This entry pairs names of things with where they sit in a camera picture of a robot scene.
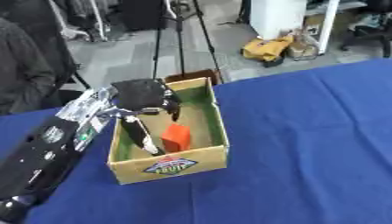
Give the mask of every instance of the tripod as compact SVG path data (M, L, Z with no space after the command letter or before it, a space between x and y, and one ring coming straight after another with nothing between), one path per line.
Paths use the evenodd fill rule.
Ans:
M160 47L160 42L162 38L162 23L164 19L170 19L176 22L176 32L178 36L178 53L179 53L179 59L180 59L180 66L181 66L181 74L182 77L186 77L186 68L185 68L185 57L184 57L184 42L182 39L182 32L183 32L183 23L185 20L187 20L189 17L194 16L194 13L192 15L189 15L188 17L183 17L181 15L181 2L179 0L176 0L175 3L175 14L176 17L166 17L165 16L165 4L163 0L160 0L160 6L159 6L159 17L157 20L157 43L156 43L156 48L155 48L155 55L154 55L154 72L153 72L153 79L157 78L157 72L158 72L158 58L159 58L159 47ZM208 45L208 50L211 53L211 56L213 58L213 63L215 65L216 72L218 72L218 75L220 76L220 81L221 83L224 83L224 80L221 76L221 70L219 69L218 66L218 61L215 56L215 48L213 47L213 44L211 42L211 39L209 37L207 28L206 28L206 23L204 22L203 19L203 12L200 9L200 5L198 0L192 0L194 8L196 10L196 15L199 18L199 22L201 25L201 28L203 30L204 36L206 38L206 43Z

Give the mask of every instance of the cardboard box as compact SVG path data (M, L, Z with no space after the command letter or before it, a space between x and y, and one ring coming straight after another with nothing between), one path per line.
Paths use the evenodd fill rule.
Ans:
M186 73L185 76L183 76L182 74L174 74L164 78L164 81L166 83L171 83L177 81L195 80L199 78L211 78L211 83L213 84L213 86L221 84L221 75L218 73L218 71L212 69Z
M318 14L306 17L304 21L304 30L309 35L319 39L326 15ZM348 26L355 21L355 14L351 11L339 12L333 23L332 35L339 36L347 32Z
M227 167L228 138L210 79L184 80L168 86L183 102L178 123L190 127L191 149L153 157L135 146L117 121L108 167L122 185ZM172 124L172 117L166 112L139 117L154 143L163 147L160 137Z

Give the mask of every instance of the office chair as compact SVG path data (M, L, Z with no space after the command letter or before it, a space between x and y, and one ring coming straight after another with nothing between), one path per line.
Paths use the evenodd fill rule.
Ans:
M380 15L379 27L356 26L353 36L346 39L340 49L348 51L348 47L358 41L376 40L381 43L383 57L389 58L391 56L389 41L392 40L392 21L389 19L388 14L392 11L392 0L367 0L367 9L374 14Z

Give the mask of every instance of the cardboard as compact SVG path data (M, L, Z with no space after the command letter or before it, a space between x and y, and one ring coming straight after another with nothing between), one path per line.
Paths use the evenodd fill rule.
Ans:
M164 78L164 81L166 83L171 83L178 81L195 80L199 78L210 78L213 86L221 84L221 75L218 73L218 71L213 71L211 69L201 70L193 73L186 73L185 76L183 76L182 74L170 75Z
M108 167L122 185L227 167L228 138L210 79L184 80L168 85L183 102L178 123L191 129L190 150L152 157L132 143L117 121ZM165 112L139 117L154 143L163 147L160 137L172 124L172 117Z

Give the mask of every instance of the robotic hand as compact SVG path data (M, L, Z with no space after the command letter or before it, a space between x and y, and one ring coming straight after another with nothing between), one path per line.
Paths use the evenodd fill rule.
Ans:
M137 115L166 110L179 118L180 100L161 80L129 80L87 90L33 131L0 164L0 223L19 223L67 177L112 117L152 156L165 152L152 142Z
M152 142L147 128L132 113L155 115L164 109L172 115L173 121L177 121L180 112L179 98L161 80L123 81L114 83L113 86L118 91L117 107L120 109L111 108L109 114L122 118L122 126L137 146L152 156L164 155L165 152Z

